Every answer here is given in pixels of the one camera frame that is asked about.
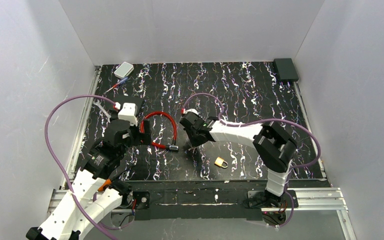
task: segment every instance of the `gray wall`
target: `gray wall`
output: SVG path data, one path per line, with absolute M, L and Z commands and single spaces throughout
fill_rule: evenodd
M 62 180 L 45 120 L 64 98 L 88 93 L 94 69 L 57 0 L 0 0 L 0 240 L 23 239 L 45 220 Z M 84 104 L 63 107 L 49 128 L 64 165 Z
M 384 1 L 326 0 L 295 64 L 357 238 L 384 239 Z
M 60 0 L 95 65 L 294 57 L 324 0 Z

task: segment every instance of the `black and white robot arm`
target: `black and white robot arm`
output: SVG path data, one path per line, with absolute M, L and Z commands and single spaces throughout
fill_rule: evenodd
M 140 132 L 134 103 L 118 106 L 120 111 L 105 129 L 104 138 L 97 141 L 80 164 L 72 183 L 73 191 L 67 191 L 52 214 L 39 226 L 27 232 L 29 240 L 78 240 L 84 239 L 93 225 L 81 213 L 73 195 L 84 209 L 114 169 L 120 165 L 128 148 L 150 145 L 151 127 L 143 121 L 144 132 Z M 111 210 L 121 205 L 123 195 L 131 191 L 123 183 L 112 183 L 85 212 L 96 223 Z
M 268 201 L 280 203 L 285 192 L 297 143 L 277 122 L 244 127 L 226 126 L 216 117 L 203 120 L 190 109 L 180 119 L 192 147 L 211 142 L 231 142 L 255 148 L 268 170 L 265 188 Z

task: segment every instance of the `padlock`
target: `padlock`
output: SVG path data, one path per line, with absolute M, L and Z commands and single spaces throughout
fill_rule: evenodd
M 214 164 L 220 168 L 224 168 L 224 169 L 228 168 L 228 163 L 221 157 L 217 157 Z

